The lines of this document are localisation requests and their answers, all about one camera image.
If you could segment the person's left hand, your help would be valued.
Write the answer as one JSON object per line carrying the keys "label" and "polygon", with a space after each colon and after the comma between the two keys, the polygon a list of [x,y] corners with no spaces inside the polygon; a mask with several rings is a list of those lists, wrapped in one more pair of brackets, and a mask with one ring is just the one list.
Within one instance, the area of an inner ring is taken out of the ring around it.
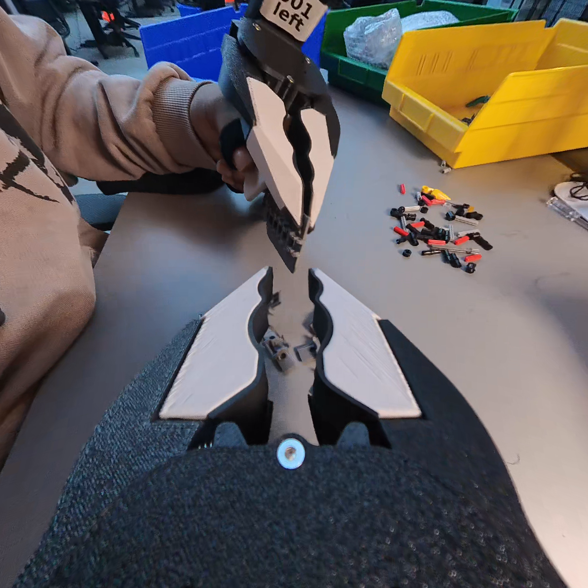
{"label": "person's left hand", "polygon": [[256,199],[265,190],[265,184],[260,180],[259,171],[246,146],[233,152],[231,165],[222,156],[221,131],[236,117],[236,111],[225,100],[217,84],[204,84],[196,91],[189,114],[196,135],[225,184],[232,191],[244,194],[249,202]]}

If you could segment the black office chair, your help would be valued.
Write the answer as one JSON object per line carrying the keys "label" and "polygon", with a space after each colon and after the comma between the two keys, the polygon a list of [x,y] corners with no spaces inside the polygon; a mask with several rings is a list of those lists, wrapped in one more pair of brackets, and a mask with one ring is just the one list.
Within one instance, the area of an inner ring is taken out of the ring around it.
{"label": "black office chair", "polygon": [[122,15],[120,1],[77,1],[77,7],[92,33],[92,38],[80,43],[80,48],[97,49],[104,59],[109,59],[107,47],[130,49],[136,58],[139,52],[132,41],[141,37],[128,33],[139,30],[138,22]]}

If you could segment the clear plastic bag bundle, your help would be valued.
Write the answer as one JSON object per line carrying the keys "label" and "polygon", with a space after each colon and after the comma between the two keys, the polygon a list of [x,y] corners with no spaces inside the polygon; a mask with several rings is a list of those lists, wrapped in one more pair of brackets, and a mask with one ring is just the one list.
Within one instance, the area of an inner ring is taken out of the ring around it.
{"label": "clear plastic bag bundle", "polygon": [[404,33],[458,24],[449,11],[425,11],[401,17],[391,9],[375,17],[359,17],[343,32],[347,57],[388,70]]}

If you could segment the grey desk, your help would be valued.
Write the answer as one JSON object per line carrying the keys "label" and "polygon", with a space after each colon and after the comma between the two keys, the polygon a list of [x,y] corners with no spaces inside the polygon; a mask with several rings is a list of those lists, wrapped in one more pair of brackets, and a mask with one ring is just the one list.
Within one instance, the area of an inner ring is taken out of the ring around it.
{"label": "grey desk", "polygon": [[[390,320],[460,390],[492,436],[569,587],[587,587],[587,231],[545,204],[569,171],[550,156],[439,172],[386,109],[330,90],[341,141],[296,274],[241,195],[129,194],[95,267],[92,322],[48,375],[1,473],[1,587],[47,528],[87,439],[122,389],[199,313],[263,266],[270,323],[305,339],[309,267]],[[422,185],[483,214],[493,246],[468,275],[403,258],[389,209]]]}

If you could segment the person's left forearm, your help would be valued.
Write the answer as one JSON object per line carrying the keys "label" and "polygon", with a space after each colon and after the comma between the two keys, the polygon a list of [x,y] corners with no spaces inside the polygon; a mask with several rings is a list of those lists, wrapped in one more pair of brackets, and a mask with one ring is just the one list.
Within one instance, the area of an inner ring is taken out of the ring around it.
{"label": "person's left forearm", "polygon": [[215,169],[190,120],[206,85],[166,62],[141,80],[108,75],[66,55],[46,22],[1,10],[1,115],[61,172],[115,181]]}

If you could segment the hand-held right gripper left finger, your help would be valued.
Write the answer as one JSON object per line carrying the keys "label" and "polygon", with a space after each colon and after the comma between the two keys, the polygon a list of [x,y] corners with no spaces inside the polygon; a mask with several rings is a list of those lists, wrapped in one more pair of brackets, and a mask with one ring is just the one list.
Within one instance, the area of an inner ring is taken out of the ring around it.
{"label": "hand-held right gripper left finger", "polygon": [[158,419],[199,422],[192,445],[234,423],[248,445],[269,439],[273,404],[262,340],[269,327],[273,268],[261,268],[204,313],[158,407]]}

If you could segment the heap of track links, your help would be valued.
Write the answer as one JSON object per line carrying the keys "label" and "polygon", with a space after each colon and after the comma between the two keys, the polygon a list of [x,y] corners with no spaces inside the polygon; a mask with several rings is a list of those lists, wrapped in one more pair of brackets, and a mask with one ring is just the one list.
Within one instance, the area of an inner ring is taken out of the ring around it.
{"label": "heap of track links", "polygon": [[320,342],[315,335],[312,325],[309,327],[311,338],[294,348],[279,334],[272,325],[268,326],[262,339],[262,346],[266,350],[273,365],[283,373],[286,373],[300,364],[308,364],[316,359]]}

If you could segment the yellow plastic bin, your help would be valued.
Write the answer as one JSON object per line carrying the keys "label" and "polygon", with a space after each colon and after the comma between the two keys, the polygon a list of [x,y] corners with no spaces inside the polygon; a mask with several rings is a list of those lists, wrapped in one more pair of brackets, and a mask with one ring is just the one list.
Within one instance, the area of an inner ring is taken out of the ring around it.
{"label": "yellow plastic bin", "polygon": [[[485,105],[466,107],[485,95]],[[584,149],[587,23],[408,32],[382,98],[390,117],[453,169]],[[474,113],[470,126],[461,122]]]}

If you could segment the pile of small toy pins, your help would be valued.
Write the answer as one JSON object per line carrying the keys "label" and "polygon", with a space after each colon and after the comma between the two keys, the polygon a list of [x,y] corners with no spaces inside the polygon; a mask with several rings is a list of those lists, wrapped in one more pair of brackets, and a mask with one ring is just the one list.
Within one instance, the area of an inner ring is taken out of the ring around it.
{"label": "pile of small toy pins", "polygon": [[401,252],[410,249],[412,255],[439,258],[468,275],[476,273],[483,255],[494,248],[480,230],[483,214],[437,187],[418,187],[412,203],[393,206],[388,215]]}

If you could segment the grey chair seat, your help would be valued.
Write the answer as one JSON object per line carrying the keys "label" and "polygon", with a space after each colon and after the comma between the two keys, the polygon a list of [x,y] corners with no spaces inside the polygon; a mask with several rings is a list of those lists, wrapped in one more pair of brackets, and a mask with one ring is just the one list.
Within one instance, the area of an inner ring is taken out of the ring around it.
{"label": "grey chair seat", "polygon": [[74,196],[81,217],[92,227],[110,232],[120,213],[126,194],[80,194]]}

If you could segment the green crate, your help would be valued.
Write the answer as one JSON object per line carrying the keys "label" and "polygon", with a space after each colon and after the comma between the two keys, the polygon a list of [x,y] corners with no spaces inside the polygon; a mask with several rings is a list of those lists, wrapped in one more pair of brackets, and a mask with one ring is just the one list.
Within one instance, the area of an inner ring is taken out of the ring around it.
{"label": "green crate", "polygon": [[387,70],[351,59],[347,56],[343,31],[360,17],[378,17],[390,9],[397,9],[400,17],[413,14],[448,11],[457,18],[455,26],[503,24],[513,22],[518,9],[499,1],[497,6],[463,1],[352,1],[347,8],[339,8],[327,14],[320,51],[320,66],[327,71],[330,85],[357,98],[380,107],[387,103],[382,99]]}

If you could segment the beige printed hoodie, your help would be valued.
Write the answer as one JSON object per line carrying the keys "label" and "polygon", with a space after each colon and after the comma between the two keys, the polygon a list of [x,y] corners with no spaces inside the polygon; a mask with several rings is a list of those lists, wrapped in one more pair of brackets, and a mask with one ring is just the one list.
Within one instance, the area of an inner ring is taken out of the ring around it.
{"label": "beige printed hoodie", "polygon": [[1,466],[40,381],[92,315],[106,239],[1,104]]}

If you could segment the blue plastic bin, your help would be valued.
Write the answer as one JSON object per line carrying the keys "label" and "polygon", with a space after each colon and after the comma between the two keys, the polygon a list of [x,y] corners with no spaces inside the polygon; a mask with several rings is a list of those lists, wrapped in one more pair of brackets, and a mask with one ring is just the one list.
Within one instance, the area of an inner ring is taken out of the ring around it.
{"label": "blue plastic bin", "polygon": [[217,82],[222,68],[221,46],[231,24],[245,15],[246,4],[197,12],[139,28],[148,68],[177,65],[191,78]]}
{"label": "blue plastic bin", "polygon": [[325,32],[326,18],[329,13],[329,9],[323,14],[320,21],[317,23],[313,32],[309,35],[308,39],[302,46],[302,52],[308,57],[315,65],[320,68],[320,51],[322,41]]}

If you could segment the white book stand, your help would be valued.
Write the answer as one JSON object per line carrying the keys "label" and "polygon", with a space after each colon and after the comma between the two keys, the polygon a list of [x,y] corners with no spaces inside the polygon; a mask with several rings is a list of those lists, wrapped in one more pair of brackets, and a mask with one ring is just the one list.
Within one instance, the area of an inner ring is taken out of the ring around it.
{"label": "white book stand", "polygon": [[587,205],[587,181],[568,181],[557,184],[553,194],[573,206]]}

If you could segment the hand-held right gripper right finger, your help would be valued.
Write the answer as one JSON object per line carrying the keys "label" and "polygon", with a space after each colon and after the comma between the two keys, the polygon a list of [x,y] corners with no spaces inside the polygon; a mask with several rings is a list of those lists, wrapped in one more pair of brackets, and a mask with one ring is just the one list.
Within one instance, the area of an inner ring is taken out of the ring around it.
{"label": "hand-held right gripper right finger", "polygon": [[383,422],[422,418],[383,329],[384,321],[324,271],[308,271],[318,338],[308,402],[319,445],[335,445],[359,423],[368,444],[389,446]]}

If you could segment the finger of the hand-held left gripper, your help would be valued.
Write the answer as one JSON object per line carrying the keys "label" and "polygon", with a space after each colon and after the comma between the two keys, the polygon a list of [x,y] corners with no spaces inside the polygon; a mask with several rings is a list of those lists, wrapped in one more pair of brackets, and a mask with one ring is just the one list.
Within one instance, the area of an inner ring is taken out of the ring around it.
{"label": "finger of the hand-held left gripper", "polygon": [[311,230],[319,217],[330,175],[334,166],[326,116],[311,108],[300,112],[302,124],[310,138],[311,201],[309,211],[303,213],[301,230]]}
{"label": "finger of the hand-held left gripper", "polygon": [[303,181],[293,162],[294,149],[283,128],[283,101],[264,82],[246,77],[254,124],[246,139],[261,180],[279,210],[285,209],[303,227]]}

